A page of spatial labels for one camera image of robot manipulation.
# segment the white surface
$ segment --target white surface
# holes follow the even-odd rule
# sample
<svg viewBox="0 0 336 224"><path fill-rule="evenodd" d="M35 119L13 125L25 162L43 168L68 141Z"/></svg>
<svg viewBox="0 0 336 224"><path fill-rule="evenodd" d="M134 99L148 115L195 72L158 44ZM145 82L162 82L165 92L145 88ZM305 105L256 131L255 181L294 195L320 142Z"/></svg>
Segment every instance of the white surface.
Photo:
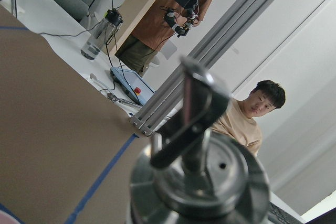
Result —
<svg viewBox="0 0 336 224"><path fill-rule="evenodd" d="M6 0L1 4L4 3L8 6L7 9L10 10L10 0ZM29 30L35 33L76 35L85 30L53 0L17 0L17 5L18 20L21 21ZM109 74L111 65L108 57L103 52L100 52L97 59L91 61L82 56L80 53L81 47L90 37L88 31L78 37L55 37L51 35L42 36L48 41L51 48L60 58L77 71L83 78L89 81L96 89L100 90L102 87L93 83L90 78L88 78L90 73L93 73L97 79L105 83L110 88L113 88L113 79ZM115 56L111 56L111 61L114 66L119 66L119 61ZM129 100L128 96L119 89L117 84L114 93L118 98ZM122 107L127 113L134 112L133 109L129 109L127 106L120 107Z"/></svg>
<svg viewBox="0 0 336 224"><path fill-rule="evenodd" d="M302 215L302 218L305 221L310 221L319 217L320 215L324 214L325 212L330 211L331 209L336 207L336 191L334 191L331 195L326 197L312 209L307 211L305 214Z"/></svg>

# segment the brown t-shirt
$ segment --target brown t-shirt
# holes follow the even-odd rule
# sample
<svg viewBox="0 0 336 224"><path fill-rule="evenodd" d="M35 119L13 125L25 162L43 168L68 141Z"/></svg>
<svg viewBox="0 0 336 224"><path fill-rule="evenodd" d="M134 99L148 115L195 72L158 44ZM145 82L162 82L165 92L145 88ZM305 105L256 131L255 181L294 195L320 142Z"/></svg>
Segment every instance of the brown t-shirt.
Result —
<svg viewBox="0 0 336 224"><path fill-rule="evenodd" d="M198 20L203 20L211 1L199 0ZM175 12L185 16L184 9L175 0L156 0L132 32L134 37L156 51L160 51L167 39L174 34L163 19L166 11L162 7L176 9Z"/></svg>
<svg viewBox="0 0 336 224"><path fill-rule="evenodd" d="M253 118L249 119L242 113L236 99L231 99L227 111L211 129L234 138L257 156L263 139L261 129Z"/></svg>

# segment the man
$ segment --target man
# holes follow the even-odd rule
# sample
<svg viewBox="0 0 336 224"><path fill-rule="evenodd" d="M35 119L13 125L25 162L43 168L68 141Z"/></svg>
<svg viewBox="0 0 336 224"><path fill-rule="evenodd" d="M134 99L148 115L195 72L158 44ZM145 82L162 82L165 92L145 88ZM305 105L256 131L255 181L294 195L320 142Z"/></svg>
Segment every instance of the man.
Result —
<svg viewBox="0 0 336 224"><path fill-rule="evenodd" d="M195 11L197 18L193 26L198 26L203 20L211 1L199 0L198 9ZM156 0L115 54L141 76L157 52L174 35L173 29L163 19L167 8L175 10L176 22L183 26L187 21L184 17L186 11L175 0Z"/></svg>
<svg viewBox="0 0 336 224"><path fill-rule="evenodd" d="M257 156L263 136L253 118L281 108L285 100L285 91L278 83L261 81L245 100L237 101L232 98L227 111L211 129L232 137Z"/></svg>

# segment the black hair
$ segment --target black hair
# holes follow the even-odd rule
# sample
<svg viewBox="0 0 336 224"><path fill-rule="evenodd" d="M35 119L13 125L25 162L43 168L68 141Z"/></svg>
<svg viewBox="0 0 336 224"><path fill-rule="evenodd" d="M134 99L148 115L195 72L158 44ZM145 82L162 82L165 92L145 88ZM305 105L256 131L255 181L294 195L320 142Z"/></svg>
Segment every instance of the black hair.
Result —
<svg viewBox="0 0 336 224"><path fill-rule="evenodd" d="M270 80L260 81L253 91L261 90L276 109L281 108L285 101L285 91L280 84Z"/></svg>

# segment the beige t-shirt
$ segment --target beige t-shirt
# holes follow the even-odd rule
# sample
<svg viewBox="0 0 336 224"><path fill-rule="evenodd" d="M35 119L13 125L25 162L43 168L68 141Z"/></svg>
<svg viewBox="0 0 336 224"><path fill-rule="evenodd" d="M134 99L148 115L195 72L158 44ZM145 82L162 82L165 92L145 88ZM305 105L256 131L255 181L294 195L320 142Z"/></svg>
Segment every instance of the beige t-shirt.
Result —
<svg viewBox="0 0 336 224"><path fill-rule="evenodd" d="M257 156L263 138L261 129L253 118L242 113L236 99L231 99L228 109L211 129L234 138Z"/></svg>

